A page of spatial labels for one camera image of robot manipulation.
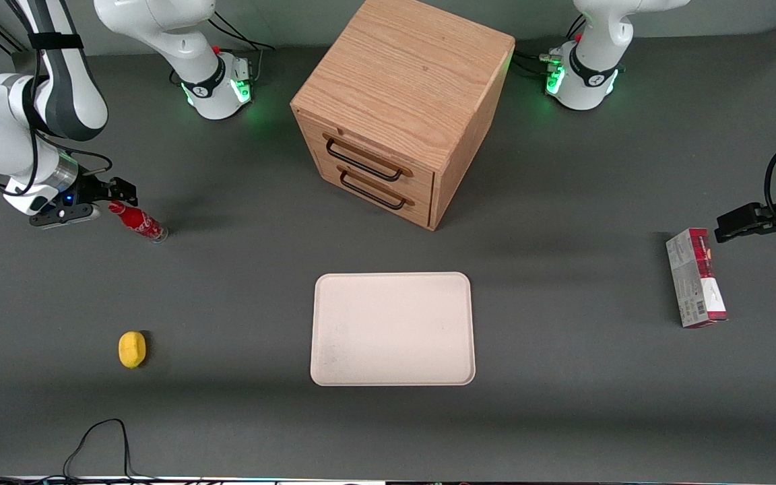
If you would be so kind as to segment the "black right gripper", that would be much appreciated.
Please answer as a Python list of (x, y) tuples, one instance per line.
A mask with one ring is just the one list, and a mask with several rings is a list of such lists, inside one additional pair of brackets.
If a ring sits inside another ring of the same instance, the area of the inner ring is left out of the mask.
[(132, 207), (139, 206), (135, 185), (118, 177), (104, 182), (94, 174), (79, 174), (74, 184), (58, 195), (58, 206), (61, 207), (96, 201), (118, 201)]

